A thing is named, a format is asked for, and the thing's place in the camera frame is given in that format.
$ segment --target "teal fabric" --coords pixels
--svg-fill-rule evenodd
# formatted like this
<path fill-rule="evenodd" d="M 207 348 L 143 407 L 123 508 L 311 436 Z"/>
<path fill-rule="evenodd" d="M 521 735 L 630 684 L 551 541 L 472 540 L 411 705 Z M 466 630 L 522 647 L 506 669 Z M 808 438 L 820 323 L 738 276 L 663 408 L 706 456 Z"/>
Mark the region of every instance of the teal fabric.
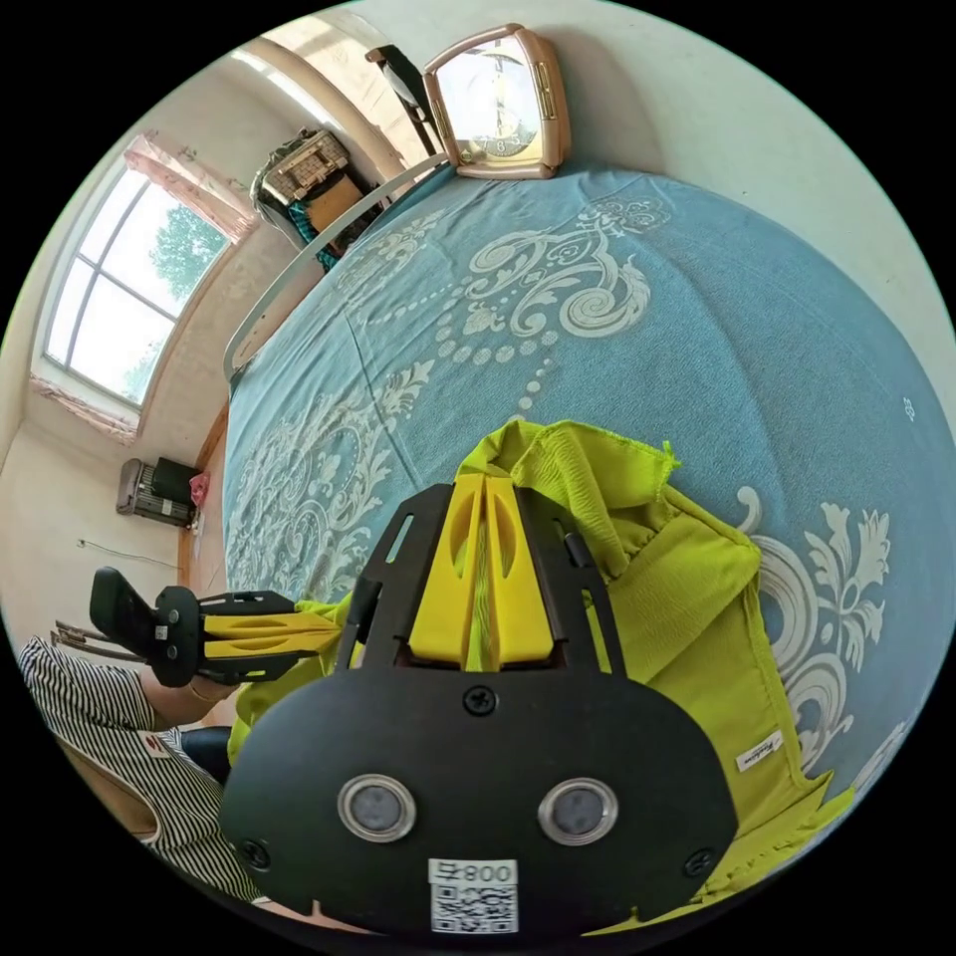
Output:
<path fill-rule="evenodd" d="M 660 447 L 763 552 L 803 764 L 878 777 L 956 621 L 956 447 L 876 305 L 787 230 L 652 175 L 444 170 L 235 385 L 227 581 L 336 601 L 404 498 L 511 416 Z"/>

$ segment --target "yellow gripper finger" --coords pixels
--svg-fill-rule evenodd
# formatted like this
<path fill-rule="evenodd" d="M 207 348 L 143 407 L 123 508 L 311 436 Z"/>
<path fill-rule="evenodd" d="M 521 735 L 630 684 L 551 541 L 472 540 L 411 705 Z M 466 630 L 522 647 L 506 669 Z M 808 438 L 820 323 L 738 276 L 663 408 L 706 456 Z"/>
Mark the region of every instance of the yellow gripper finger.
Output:
<path fill-rule="evenodd" d="M 551 627 L 509 479 L 487 479 L 485 513 L 492 669 L 547 660 Z"/>
<path fill-rule="evenodd" d="M 339 627 L 320 614 L 208 615 L 203 626 L 208 659 L 256 657 L 260 654 L 321 653 L 340 634 Z"/>
<path fill-rule="evenodd" d="M 415 657 L 457 664 L 463 670 L 471 635 L 484 482 L 484 475 L 462 475 L 455 482 L 409 640 Z"/>

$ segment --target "cable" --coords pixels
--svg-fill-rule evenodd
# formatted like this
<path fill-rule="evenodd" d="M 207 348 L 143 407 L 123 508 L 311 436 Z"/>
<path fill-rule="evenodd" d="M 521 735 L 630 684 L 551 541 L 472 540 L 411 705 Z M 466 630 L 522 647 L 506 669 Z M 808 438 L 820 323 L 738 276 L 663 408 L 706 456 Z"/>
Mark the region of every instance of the cable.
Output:
<path fill-rule="evenodd" d="M 179 565 L 171 565 L 168 561 L 160 561 L 157 558 L 148 558 L 146 555 L 128 555 L 123 551 L 114 551 L 112 548 L 104 548 L 103 545 L 98 545 L 94 541 L 87 541 L 84 538 L 77 539 L 78 548 L 96 548 L 97 551 L 102 551 L 108 555 L 114 555 L 117 558 L 129 558 L 131 561 L 148 561 L 153 565 L 162 565 L 164 568 L 172 568 L 174 571 L 182 571 L 182 568 Z"/>

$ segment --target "person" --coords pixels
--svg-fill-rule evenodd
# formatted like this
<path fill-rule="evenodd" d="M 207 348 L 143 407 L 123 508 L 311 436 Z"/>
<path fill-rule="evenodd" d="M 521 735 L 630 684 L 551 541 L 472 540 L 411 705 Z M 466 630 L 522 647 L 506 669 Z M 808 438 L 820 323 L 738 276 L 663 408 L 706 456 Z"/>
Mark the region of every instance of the person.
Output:
<path fill-rule="evenodd" d="M 185 687 L 164 687 L 148 667 L 94 663 L 39 637 L 23 647 L 18 662 L 74 770 L 160 859 L 227 896 L 293 919 L 364 932 L 324 916 L 318 906 L 309 917 L 266 899 L 222 834 L 222 775 L 217 780 L 189 756 L 184 736 L 190 732 L 180 728 L 201 721 L 236 688 L 202 676 Z"/>

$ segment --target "tree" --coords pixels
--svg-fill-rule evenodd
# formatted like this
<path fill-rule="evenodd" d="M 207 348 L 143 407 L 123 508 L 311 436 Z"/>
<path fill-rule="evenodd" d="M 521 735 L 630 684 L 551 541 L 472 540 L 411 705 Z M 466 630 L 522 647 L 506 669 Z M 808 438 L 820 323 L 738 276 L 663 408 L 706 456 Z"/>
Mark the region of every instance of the tree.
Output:
<path fill-rule="evenodd" d="M 177 205 L 166 213 L 166 224 L 156 232 L 149 258 L 169 292 L 181 302 L 196 288 L 225 244 L 226 238 L 218 229 Z"/>
<path fill-rule="evenodd" d="M 156 366 L 156 359 L 159 358 L 159 351 L 163 345 L 163 339 L 150 342 L 146 346 L 142 358 L 122 377 L 121 394 L 123 397 L 139 405 L 146 394 L 146 387 L 152 378 L 152 370 Z"/>

